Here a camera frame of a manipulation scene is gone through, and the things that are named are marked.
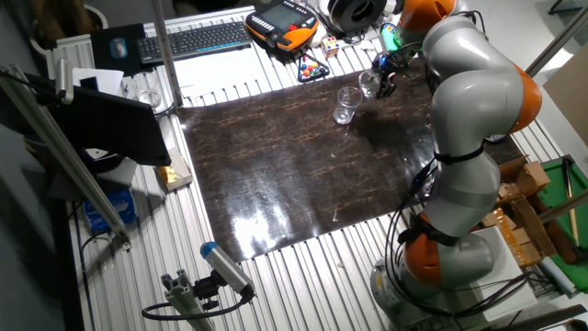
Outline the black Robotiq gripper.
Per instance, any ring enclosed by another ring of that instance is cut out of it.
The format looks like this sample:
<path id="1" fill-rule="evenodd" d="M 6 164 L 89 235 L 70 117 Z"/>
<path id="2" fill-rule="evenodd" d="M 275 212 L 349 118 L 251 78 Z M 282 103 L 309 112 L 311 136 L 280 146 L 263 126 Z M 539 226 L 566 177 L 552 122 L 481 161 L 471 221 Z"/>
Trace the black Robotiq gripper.
<path id="1" fill-rule="evenodd" d="M 400 65 L 394 52 L 382 51 L 376 55 L 369 70 L 382 75 L 379 84 L 379 99 L 390 97 L 396 90 L 397 86 L 394 83 L 394 77 L 399 69 Z"/>

